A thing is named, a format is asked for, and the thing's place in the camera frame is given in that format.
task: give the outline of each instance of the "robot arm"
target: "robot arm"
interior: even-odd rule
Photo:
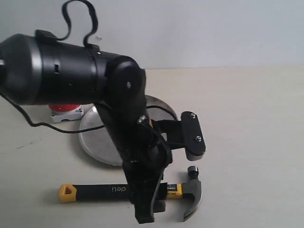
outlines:
[[[81,2],[94,18],[93,6]],[[198,120],[189,114],[180,122],[151,120],[145,70],[132,58],[59,40],[37,30],[34,37],[16,34],[0,43],[0,93],[18,105],[94,103],[123,160],[135,216],[139,223],[153,222],[153,213],[165,210],[167,189],[160,181],[172,163],[171,150],[186,148],[189,160],[205,151],[204,143],[193,140],[195,135],[202,139]]]

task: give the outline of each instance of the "black rubber grip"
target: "black rubber grip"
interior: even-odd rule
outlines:
[[[105,201],[128,200],[129,187],[126,184],[103,185],[73,185],[76,192],[76,201]]]

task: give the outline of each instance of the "black strap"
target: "black strap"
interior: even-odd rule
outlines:
[[[72,22],[71,22],[71,19],[70,19],[69,15],[68,15],[68,12],[67,12],[67,5],[69,3],[71,3],[71,2],[73,2],[73,1],[82,2],[89,9],[90,17],[91,17],[91,20],[92,20],[92,30],[88,34],[86,34],[86,36],[84,37],[83,44],[87,48],[92,48],[92,47],[94,47],[94,45],[89,44],[88,43],[88,39],[90,38],[91,35],[93,35],[94,33],[97,32],[97,29],[98,29],[98,18],[96,16],[96,11],[95,11],[94,6],[89,1],[87,1],[87,0],[69,0],[69,1],[67,1],[66,3],[64,3],[62,5],[61,11],[62,11],[63,18],[66,21],[68,32],[67,32],[67,35],[65,37],[63,37],[63,38],[57,38],[57,40],[58,41],[63,41],[63,40],[67,39],[70,36],[71,28],[72,28]]]

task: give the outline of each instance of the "metal base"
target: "metal base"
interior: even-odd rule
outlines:
[[[83,115],[84,107],[81,105],[77,109],[68,112],[55,112],[52,110],[51,119],[54,123],[59,123],[61,121],[79,120]]]
[[[164,101],[153,96],[146,96],[147,106],[158,105],[175,114],[173,109]],[[148,109],[149,116],[153,120],[173,120],[172,116],[161,109],[151,108]],[[79,129],[86,129],[102,125],[97,110],[92,107],[82,118]],[[113,165],[122,166],[122,160],[117,152],[107,130],[105,128],[95,131],[84,132],[79,134],[79,140],[84,151],[95,158],[96,160]]]

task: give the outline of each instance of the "black bracket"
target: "black bracket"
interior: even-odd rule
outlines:
[[[180,121],[153,121],[162,133],[167,135],[167,143],[172,150],[185,148],[189,161],[202,158],[206,145],[200,128],[200,122],[192,112],[183,112]]]

